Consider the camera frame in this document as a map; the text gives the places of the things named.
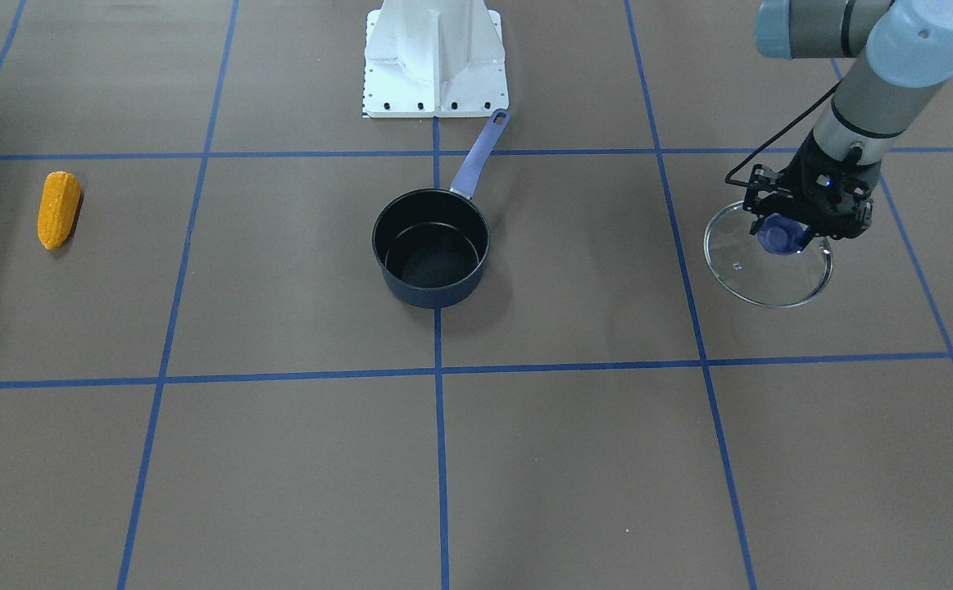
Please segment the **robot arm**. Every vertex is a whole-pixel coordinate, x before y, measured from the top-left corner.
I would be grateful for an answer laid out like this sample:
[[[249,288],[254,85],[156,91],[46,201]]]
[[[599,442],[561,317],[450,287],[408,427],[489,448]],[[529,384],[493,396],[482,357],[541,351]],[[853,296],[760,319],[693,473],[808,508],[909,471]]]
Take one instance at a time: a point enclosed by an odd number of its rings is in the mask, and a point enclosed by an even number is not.
[[[765,1],[755,41],[765,57],[853,64],[790,164],[754,167],[751,234],[779,253],[858,238],[885,154],[953,77],[953,1]]]

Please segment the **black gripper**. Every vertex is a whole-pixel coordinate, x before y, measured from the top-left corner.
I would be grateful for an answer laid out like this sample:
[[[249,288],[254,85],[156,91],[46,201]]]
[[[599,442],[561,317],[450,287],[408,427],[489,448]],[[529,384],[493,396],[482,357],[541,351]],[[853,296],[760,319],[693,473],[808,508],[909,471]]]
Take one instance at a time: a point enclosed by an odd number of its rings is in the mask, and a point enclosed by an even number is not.
[[[880,179],[880,163],[860,164],[853,147],[836,160],[807,135],[801,149],[783,169],[783,216],[755,220],[751,234],[762,243],[794,243],[796,221],[819,236],[858,238],[872,225],[872,193]]]

